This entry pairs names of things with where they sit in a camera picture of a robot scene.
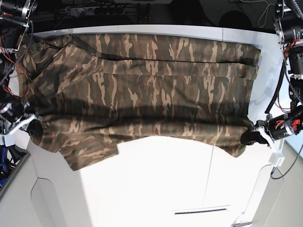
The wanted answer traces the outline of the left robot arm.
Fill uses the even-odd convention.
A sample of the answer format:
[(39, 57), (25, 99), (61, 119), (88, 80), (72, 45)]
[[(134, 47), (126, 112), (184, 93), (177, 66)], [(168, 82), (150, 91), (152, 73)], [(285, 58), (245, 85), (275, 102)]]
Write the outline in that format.
[[(299, 0), (278, 0), (275, 5), (276, 34), (280, 39), (283, 62), (274, 95), (265, 110), (267, 118), (242, 135), (251, 143), (269, 143), (297, 135), (303, 129), (303, 3)], [(278, 101), (283, 79), (288, 82), (290, 109), (273, 118), (269, 113)]]

